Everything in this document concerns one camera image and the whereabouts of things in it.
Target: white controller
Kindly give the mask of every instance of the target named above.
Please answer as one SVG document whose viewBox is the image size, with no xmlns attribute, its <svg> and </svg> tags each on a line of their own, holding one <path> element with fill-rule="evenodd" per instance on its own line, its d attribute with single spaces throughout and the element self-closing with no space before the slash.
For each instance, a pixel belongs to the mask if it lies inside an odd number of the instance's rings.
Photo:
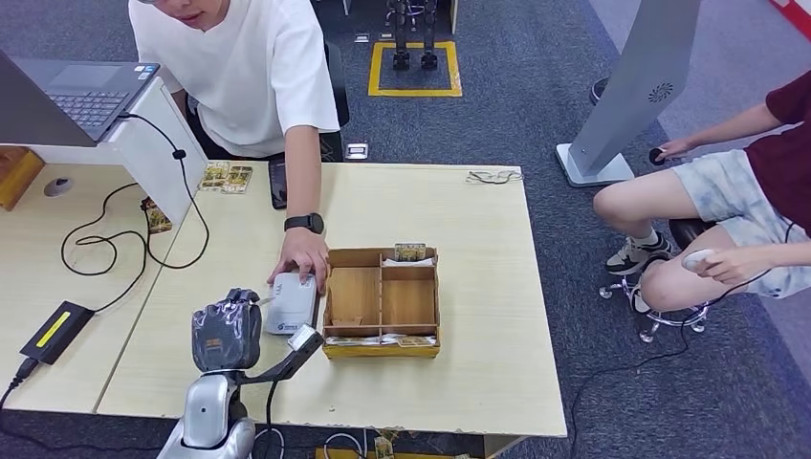
<svg viewBox="0 0 811 459">
<path fill-rule="evenodd" d="M 695 273 L 695 269 L 698 267 L 699 263 L 704 261 L 704 258 L 707 258 L 713 254 L 715 254 L 713 249 L 694 251 L 693 253 L 682 258 L 682 267 L 687 271 L 692 271 Z"/>
</svg>

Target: laptop keyboard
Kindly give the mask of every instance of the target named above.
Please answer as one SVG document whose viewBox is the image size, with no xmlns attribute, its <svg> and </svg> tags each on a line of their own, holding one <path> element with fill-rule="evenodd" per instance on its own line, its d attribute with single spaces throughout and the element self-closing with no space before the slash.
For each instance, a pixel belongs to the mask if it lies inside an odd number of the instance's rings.
<svg viewBox="0 0 811 459">
<path fill-rule="evenodd" d="M 100 127 L 129 93 L 73 92 L 45 94 L 81 127 Z"/>
</svg>

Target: white t-shirt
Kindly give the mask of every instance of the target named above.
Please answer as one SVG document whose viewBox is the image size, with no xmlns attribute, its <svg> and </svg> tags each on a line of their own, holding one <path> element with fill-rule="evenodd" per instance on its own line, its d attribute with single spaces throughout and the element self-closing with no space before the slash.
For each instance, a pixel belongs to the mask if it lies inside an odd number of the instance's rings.
<svg viewBox="0 0 811 459">
<path fill-rule="evenodd" d="M 235 156 L 284 151 L 284 134 L 308 125 L 339 130 L 323 35 L 308 0 L 230 0 L 202 32 L 130 0 L 139 59 L 161 64 L 172 92 L 185 89 L 210 137 Z"/>
</svg>

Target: maroon shirt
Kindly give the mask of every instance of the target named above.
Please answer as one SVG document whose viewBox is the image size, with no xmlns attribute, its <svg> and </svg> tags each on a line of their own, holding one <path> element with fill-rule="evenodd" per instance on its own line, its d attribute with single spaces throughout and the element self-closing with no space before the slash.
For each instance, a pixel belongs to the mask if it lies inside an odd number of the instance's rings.
<svg viewBox="0 0 811 459">
<path fill-rule="evenodd" d="M 766 96 L 785 124 L 800 125 L 745 148 L 766 198 L 811 236 L 811 71 Z"/>
</svg>

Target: wooden box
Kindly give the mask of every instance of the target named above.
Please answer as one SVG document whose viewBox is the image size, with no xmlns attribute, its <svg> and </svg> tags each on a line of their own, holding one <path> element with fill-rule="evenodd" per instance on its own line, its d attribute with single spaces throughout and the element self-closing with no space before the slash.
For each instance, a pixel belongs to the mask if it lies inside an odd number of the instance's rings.
<svg viewBox="0 0 811 459">
<path fill-rule="evenodd" d="M 0 146 L 0 208 L 13 209 L 44 166 L 28 148 Z"/>
<path fill-rule="evenodd" d="M 323 350 L 338 357 L 436 357 L 440 348 L 436 249 L 430 266 L 385 266 L 393 249 L 329 251 Z M 381 344 L 386 334 L 434 337 L 426 347 Z M 373 345 L 337 345 L 330 338 L 374 338 Z"/>
</svg>

